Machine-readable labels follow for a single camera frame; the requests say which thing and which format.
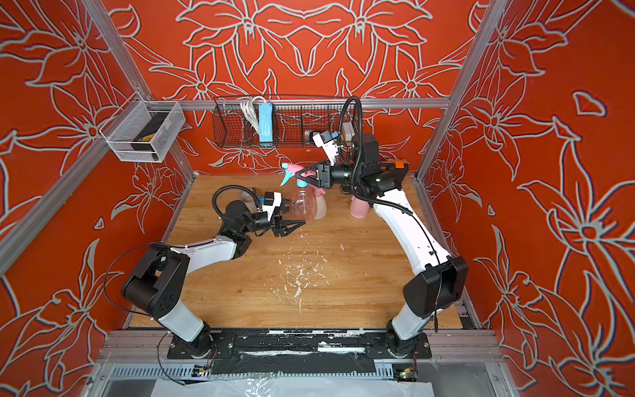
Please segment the pink spray bottle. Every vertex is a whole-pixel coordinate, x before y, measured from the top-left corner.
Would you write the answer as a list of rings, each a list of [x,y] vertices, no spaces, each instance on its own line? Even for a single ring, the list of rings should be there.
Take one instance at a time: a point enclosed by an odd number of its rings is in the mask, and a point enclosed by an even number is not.
[[[350,215],[356,219],[364,219],[368,216],[370,205],[364,200],[353,196],[350,205]]]

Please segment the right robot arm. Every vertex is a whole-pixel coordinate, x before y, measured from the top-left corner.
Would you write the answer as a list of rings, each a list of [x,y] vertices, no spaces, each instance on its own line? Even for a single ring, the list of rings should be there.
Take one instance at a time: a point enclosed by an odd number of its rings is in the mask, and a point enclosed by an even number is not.
[[[367,203],[389,226],[402,246],[413,279],[403,288],[405,303],[388,322],[385,341],[388,351],[398,358],[415,349],[423,328],[438,322],[438,315],[461,298],[468,265],[439,243],[415,213],[403,190],[408,164],[385,162],[380,146],[371,134],[353,137],[352,159],[339,162],[338,140],[329,132],[314,136],[317,147],[324,149],[327,160],[309,166],[284,164],[287,179],[314,188],[330,189],[341,185],[354,198]]]

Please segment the pink blue spray nozzle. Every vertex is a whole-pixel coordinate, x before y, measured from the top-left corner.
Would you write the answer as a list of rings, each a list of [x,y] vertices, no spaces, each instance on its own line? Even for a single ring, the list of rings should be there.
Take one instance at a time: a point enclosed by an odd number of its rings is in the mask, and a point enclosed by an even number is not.
[[[292,179],[296,180],[296,185],[299,188],[306,188],[309,186],[308,182],[302,180],[296,175],[298,172],[301,172],[304,169],[304,167],[302,167],[301,165],[293,164],[293,163],[283,163],[281,167],[284,171],[284,178],[280,184],[281,186],[286,185]]]

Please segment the white spray bottle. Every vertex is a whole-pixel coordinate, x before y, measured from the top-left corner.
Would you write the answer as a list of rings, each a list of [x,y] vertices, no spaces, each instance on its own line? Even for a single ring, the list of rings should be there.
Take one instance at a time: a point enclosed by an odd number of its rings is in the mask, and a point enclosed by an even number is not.
[[[316,188],[314,190],[316,199],[316,215],[315,220],[323,219],[327,215],[327,201],[325,199],[326,192],[323,189]]]

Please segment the clear reddish spray bottle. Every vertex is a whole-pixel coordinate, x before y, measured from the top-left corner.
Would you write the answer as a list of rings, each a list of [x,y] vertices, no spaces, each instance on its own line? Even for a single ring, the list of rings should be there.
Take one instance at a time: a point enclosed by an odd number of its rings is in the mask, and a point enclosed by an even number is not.
[[[314,189],[310,186],[298,187],[291,201],[293,219],[311,221],[315,218],[318,205]]]

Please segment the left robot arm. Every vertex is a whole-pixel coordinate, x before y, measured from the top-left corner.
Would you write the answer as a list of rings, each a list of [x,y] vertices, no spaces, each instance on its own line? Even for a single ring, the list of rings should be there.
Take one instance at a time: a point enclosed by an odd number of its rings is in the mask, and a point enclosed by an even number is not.
[[[220,213],[222,224],[214,238],[188,246],[150,244],[123,284],[121,296],[172,333],[172,355],[207,357],[213,350],[211,329],[183,301],[186,279],[203,268],[243,256],[252,243],[251,234],[271,231],[286,237],[304,226],[303,219],[285,219],[288,212],[285,201],[255,212],[240,200],[232,201]]]

